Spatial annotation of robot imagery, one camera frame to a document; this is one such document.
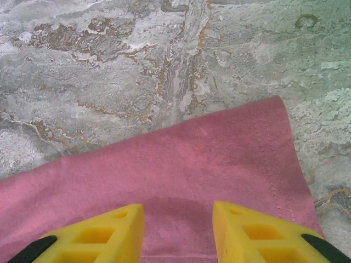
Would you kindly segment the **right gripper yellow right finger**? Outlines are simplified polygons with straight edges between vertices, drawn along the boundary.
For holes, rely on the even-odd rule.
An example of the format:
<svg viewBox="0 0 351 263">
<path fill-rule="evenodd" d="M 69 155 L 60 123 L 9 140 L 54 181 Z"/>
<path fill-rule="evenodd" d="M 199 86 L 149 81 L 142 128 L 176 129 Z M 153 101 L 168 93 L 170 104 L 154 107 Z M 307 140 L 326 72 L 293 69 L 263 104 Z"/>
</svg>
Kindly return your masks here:
<svg viewBox="0 0 351 263">
<path fill-rule="evenodd" d="M 240 205 L 216 201 L 213 233 L 218 262 L 347 262 L 317 232 Z"/>
</svg>

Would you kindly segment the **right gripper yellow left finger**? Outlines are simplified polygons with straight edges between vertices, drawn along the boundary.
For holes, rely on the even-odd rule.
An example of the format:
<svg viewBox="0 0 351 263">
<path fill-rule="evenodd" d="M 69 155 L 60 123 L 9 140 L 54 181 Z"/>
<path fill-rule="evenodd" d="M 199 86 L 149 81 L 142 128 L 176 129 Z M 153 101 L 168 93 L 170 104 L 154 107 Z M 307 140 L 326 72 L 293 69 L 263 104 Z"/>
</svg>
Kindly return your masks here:
<svg viewBox="0 0 351 263">
<path fill-rule="evenodd" d="M 140 262 L 145 230 L 142 204 L 130 204 L 42 236 L 10 262 Z"/>
</svg>

